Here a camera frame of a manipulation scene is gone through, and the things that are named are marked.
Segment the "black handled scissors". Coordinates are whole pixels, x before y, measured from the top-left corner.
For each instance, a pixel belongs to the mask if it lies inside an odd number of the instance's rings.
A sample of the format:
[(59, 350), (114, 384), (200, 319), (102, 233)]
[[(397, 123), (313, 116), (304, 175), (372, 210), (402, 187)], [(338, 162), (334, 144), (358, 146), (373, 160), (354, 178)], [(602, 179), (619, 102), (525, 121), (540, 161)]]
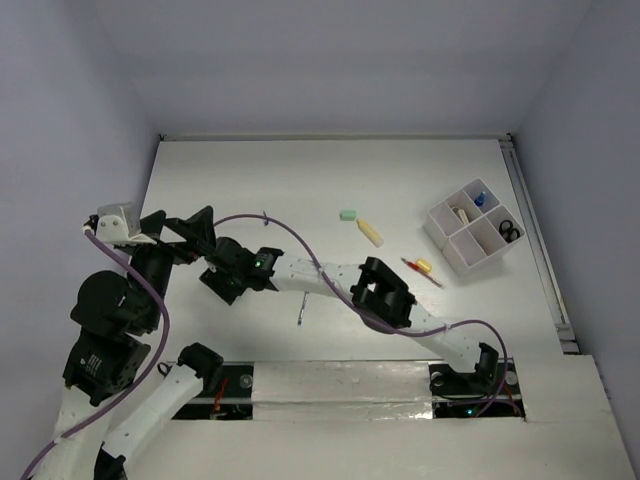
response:
[(507, 244), (510, 244), (521, 237), (521, 231), (509, 219), (505, 219), (500, 223), (498, 231)]

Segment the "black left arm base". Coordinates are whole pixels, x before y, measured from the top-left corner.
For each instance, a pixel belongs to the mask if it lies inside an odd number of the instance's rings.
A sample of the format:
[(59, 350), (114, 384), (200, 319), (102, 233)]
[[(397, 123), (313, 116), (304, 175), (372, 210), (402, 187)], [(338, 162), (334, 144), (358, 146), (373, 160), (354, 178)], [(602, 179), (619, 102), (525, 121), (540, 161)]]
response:
[(193, 404), (247, 405), (254, 385), (253, 363), (224, 364), (217, 385), (192, 400)]

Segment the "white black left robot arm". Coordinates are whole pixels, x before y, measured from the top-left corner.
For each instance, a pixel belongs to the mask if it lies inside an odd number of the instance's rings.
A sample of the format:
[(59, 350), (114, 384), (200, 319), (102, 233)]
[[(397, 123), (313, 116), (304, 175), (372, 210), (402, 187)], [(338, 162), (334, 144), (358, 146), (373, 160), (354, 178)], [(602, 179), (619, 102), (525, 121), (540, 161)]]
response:
[(79, 337), (66, 361), (54, 433), (25, 479), (124, 479), (134, 458), (198, 395), (227, 387), (223, 358), (193, 343), (176, 362), (160, 358), (168, 342), (165, 304), (174, 266), (215, 250), (211, 207), (188, 219), (157, 211), (135, 218), (127, 205), (89, 217), (84, 236), (123, 268), (81, 285), (70, 317)]

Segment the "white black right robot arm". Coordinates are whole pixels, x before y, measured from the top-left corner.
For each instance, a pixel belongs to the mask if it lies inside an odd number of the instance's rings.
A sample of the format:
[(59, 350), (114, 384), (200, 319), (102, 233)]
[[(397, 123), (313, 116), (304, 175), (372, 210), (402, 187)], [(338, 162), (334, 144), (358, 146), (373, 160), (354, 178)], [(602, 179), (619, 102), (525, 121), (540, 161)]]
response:
[(223, 237), (205, 250), (208, 269), (200, 277), (227, 304), (245, 291), (308, 292), (336, 298), (369, 328), (410, 338), (444, 360), (450, 372), (436, 384), (450, 384), (457, 395), (487, 395), (504, 378), (499, 352), (466, 336), (469, 320), (445, 320), (419, 303), (409, 286), (382, 260), (361, 264), (321, 263), (262, 247), (253, 252)]

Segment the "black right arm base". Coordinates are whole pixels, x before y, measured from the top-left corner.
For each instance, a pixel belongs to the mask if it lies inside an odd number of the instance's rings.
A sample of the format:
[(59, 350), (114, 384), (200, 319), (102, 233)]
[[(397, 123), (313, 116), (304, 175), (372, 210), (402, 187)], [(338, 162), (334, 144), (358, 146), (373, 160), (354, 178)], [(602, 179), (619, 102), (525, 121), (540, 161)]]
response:
[(479, 360), (471, 373), (458, 373), (448, 364), (436, 363), (429, 366), (429, 375), (431, 393), (447, 400), (488, 399), (501, 381), (504, 393), (521, 393), (514, 361), (500, 359), (498, 351), (486, 343), (480, 344)]

